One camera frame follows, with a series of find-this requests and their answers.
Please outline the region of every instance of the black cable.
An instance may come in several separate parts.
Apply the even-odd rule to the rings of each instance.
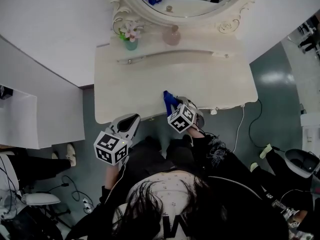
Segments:
[[[253,119],[253,121],[250,123],[250,125],[249,125],[249,130],[248,130],[248,135],[249,135],[250,141],[252,142],[252,144],[253,144],[254,146],[256,146],[257,148],[265,149],[265,148],[267,147],[266,145],[265,145],[265,146],[259,146],[259,145],[257,145],[257,144],[254,142],[254,140],[252,139],[252,137],[251,137],[251,126],[252,126],[252,124],[253,124],[255,121],[257,121],[257,120],[261,117],[261,115],[262,115],[263,105],[262,105],[262,102],[261,102],[260,99],[258,99],[258,102],[260,103],[260,113],[259,113],[259,115],[258,115],[255,119]],[[285,151],[281,150],[280,148],[278,148],[278,147],[276,147],[276,146],[271,146],[271,147],[272,147],[275,151],[281,151],[281,152],[285,153]]]
[[[92,199],[90,198],[90,196],[88,196],[86,193],[83,193],[83,192],[79,191],[78,188],[77,188],[76,183],[72,180],[72,178],[70,178],[70,177],[67,176],[67,175],[63,175],[62,178],[61,178],[63,184],[68,184],[68,183],[66,182],[65,178],[68,178],[68,179],[72,182],[72,184],[73,184],[73,186],[74,186],[75,191],[72,191],[72,192],[71,192],[71,196],[72,196],[73,200],[75,200],[76,202],[79,202],[79,201],[80,201],[80,194],[82,194],[82,195],[86,196],[86,197],[88,198],[88,200],[90,200],[91,203],[88,202],[88,204],[91,205],[91,206],[93,207],[93,209],[94,209],[94,208],[95,208],[94,202],[92,201]],[[85,208],[83,208],[83,211],[84,211],[86,214],[88,214],[88,212],[87,212],[87,210],[86,210]]]
[[[252,137],[251,137],[251,126],[252,126],[252,124],[253,124],[255,121],[257,121],[257,120],[261,117],[261,115],[262,115],[262,103],[261,103],[260,99],[258,99],[258,102],[260,103],[260,113],[259,113],[259,115],[258,115],[255,119],[253,119],[253,121],[250,123],[248,134],[249,134],[250,141],[252,142],[253,145],[255,145],[257,148],[263,148],[263,149],[264,149],[266,146],[259,146],[259,145],[257,145],[257,144],[254,142],[254,140],[252,139]]]
[[[11,209],[12,209],[12,190],[11,190],[11,187],[10,187],[10,182],[12,183],[12,186],[14,188],[14,192],[17,192],[17,189],[16,189],[16,186],[15,184],[13,183],[13,181],[10,179],[8,173],[7,173],[7,169],[6,169],[6,166],[5,166],[5,163],[2,159],[2,157],[0,156],[0,159],[1,159],[1,162],[2,162],[2,165],[3,165],[3,168],[4,170],[0,167],[0,170],[3,171],[5,174],[6,174],[6,177],[7,177],[7,180],[8,180],[8,187],[9,187],[9,191],[10,191],[10,207],[9,207],[9,210],[7,212],[4,212],[5,215],[9,214],[11,212]],[[15,199],[14,199],[14,205],[15,205],[15,216],[17,216],[18,214],[18,209],[17,209],[17,194],[15,194]]]
[[[197,132],[203,134],[204,136],[206,136],[206,132],[204,132],[202,129],[200,129],[199,127],[194,127],[193,125],[190,126],[190,128],[195,129]]]
[[[52,190],[54,190],[54,189],[57,189],[57,188],[60,188],[60,187],[67,187],[67,186],[69,186],[68,183],[63,183],[63,184],[61,184],[61,185],[59,185],[59,186],[55,186],[55,187],[49,189],[48,191],[44,191],[44,192],[42,192],[42,193],[49,193],[50,191],[52,191]]]

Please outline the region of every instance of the black jacket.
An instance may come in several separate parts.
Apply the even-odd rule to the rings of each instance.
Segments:
[[[196,163],[202,168],[203,180],[214,190],[226,208],[227,219],[234,225],[232,231],[235,236],[238,236],[237,232],[249,228],[246,235],[239,237],[255,240],[288,239],[288,225],[283,216],[266,201],[261,186],[223,142],[214,135],[194,138],[192,153]],[[111,230],[115,209],[126,202],[131,187],[124,176],[114,187],[106,204],[110,190],[102,187],[101,204],[77,223],[66,240],[87,235],[89,240],[103,239],[104,232]]]

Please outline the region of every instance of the shelf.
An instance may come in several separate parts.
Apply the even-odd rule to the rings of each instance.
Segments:
[[[118,36],[110,40],[112,60],[127,61],[144,56],[156,55],[173,51],[204,51],[211,52],[213,56],[225,58],[238,54],[241,50],[239,41],[230,34],[201,34],[198,31],[180,31],[181,40],[176,46],[170,46],[163,41],[162,33],[143,33],[135,50],[127,50],[124,41]]]

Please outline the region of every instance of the fiducial marker cube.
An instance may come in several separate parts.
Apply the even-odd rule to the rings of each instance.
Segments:
[[[176,111],[168,116],[168,123],[178,133],[182,133],[193,125],[195,112],[190,110],[186,105],[181,105]]]
[[[101,131],[93,144],[98,159],[116,165],[128,155],[128,141]]]

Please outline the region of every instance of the white cabinet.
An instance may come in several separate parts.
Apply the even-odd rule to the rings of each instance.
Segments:
[[[85,139],[82,90],[0,39],[0,144],[41,149]]]

